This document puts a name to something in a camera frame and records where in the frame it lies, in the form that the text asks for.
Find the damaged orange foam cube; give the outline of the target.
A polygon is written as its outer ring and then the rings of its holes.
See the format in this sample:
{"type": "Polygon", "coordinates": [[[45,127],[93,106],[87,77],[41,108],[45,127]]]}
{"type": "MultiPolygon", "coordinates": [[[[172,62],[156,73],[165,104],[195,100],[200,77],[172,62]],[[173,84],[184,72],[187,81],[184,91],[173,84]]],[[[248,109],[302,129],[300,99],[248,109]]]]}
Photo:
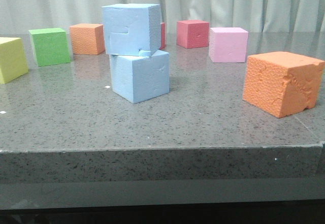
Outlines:
{"type": "Polygon", "coordinates": [[[247,58],[242,99],[282,118],[315,106],[324,61],[277,51],[247,58]]]}

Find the smooth light blue foam cube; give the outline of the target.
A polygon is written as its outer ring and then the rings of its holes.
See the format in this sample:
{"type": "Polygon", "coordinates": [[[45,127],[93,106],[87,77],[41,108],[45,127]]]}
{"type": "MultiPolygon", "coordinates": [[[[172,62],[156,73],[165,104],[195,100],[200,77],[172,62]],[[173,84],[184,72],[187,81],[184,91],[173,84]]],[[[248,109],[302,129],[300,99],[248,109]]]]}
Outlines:
{"type": "Polygon", "coordinates": [[[162,50],[152,56],[110,55],[113,91],[133,104],[169,93],[169,58],[162,50]]]}

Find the red foam cube right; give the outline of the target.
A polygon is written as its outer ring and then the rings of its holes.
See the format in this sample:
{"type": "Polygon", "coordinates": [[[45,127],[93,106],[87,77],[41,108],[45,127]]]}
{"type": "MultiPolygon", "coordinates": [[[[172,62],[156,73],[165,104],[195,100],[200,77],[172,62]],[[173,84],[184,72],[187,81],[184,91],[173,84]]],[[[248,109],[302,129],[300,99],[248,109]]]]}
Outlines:
{"type": "Polygon", "coordinates": [[[210,23],[202,20],[177,21],[176,44],[183,48],[202,48],[209,43],[210,23]]]}

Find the yellow foam cube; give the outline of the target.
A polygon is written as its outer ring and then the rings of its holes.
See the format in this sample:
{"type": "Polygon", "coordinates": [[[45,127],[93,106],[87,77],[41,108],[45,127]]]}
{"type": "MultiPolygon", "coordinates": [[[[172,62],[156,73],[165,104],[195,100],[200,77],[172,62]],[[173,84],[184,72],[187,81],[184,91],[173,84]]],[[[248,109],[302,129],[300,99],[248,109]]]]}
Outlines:
{"type": "Polygon", "coordinates": [[[21,38],[1,37],[1,84],[28,73],[21,38]]]}

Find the scuffed light blue foam cube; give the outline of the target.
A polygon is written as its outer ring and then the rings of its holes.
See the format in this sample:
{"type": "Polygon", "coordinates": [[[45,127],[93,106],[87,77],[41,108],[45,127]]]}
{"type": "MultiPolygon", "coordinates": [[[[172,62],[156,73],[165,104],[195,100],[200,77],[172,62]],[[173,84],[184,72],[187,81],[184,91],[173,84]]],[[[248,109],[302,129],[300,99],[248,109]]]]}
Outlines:
{"type": "Polygon", "coordinates": [[[161,43],[159,4],[114,4],[102,7],[106,53],[152,56],[161,43]]]}

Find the red foam cube left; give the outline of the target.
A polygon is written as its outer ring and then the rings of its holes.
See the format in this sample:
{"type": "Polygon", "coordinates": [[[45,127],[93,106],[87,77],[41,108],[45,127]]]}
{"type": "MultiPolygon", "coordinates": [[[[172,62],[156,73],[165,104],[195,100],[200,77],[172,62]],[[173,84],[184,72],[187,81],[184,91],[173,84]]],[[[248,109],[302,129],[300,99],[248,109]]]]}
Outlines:
{"type": "Polygon", "coordinates": [[[160,40],[160,50],[164,49],[166,46],[166,26],[164,22],[160,23],[161,29],[161,40],[160,40]]]}

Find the green foam cube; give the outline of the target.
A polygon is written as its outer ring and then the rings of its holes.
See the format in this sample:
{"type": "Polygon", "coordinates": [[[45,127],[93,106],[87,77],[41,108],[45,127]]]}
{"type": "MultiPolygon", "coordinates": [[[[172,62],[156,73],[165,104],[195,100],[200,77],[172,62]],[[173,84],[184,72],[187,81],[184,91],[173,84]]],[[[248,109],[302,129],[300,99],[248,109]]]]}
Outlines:
{"type": "Polygon", "coordinates": [[[70,62],[67,35],[62,28],[30,29],[29,37],[37,66],[70,62]]]}

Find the red foam cube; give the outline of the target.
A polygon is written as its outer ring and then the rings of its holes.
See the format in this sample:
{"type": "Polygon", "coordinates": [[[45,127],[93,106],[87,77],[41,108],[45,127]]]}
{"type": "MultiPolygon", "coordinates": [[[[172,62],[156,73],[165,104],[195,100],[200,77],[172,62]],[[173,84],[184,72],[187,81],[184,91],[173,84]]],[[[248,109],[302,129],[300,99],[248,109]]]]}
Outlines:
{"type": "Polygon", "coordinates": [[[160,50],[164,49],[166,46],[166,26],[164,22],[160,23],[161,29],[161,40],[160,40],[160,50]]]}
{"type": "Polygon", "coordinates": [[[176,44],[183,48],[202,48],[209,43],[210,23],[202,20],[177,21],[176,44]]]}

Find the small orange foam cube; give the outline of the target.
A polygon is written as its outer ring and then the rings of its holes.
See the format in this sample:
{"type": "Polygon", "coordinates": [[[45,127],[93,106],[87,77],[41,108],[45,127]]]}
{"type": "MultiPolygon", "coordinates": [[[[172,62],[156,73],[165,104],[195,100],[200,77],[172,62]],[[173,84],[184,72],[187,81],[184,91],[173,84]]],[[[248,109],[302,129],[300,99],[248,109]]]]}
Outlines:
{"type": "Polygon", "coordinates": [[[74,54],[98,55],[105,51],[102,24],[80,23],[69,27],[74,54]]]}

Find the pink foam cube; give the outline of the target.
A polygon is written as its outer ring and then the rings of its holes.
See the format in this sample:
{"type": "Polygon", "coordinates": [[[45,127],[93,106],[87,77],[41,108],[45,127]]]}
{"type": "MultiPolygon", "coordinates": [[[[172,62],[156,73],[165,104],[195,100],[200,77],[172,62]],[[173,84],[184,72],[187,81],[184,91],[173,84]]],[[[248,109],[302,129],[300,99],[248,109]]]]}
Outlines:
{"type": "Polygon", "coordinates": [[[240,27],[212,27],[209,32],[209,57],[214,63],[246,61],[249,32],[240,27]]]}

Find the white pleated curtain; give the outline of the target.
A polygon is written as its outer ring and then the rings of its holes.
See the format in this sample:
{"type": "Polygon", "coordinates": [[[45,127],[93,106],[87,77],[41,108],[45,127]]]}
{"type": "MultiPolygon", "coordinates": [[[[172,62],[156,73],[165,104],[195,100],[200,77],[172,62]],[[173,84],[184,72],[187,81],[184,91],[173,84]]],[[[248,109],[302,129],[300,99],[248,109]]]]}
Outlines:
{"type": "Polygon", "coordinates": [[[324,0],[1,0],[1,33],[100,23],[102,6],[118,3],[159,4],[169,33],[187,19],[250,32],[324,31],[324,0]]]}

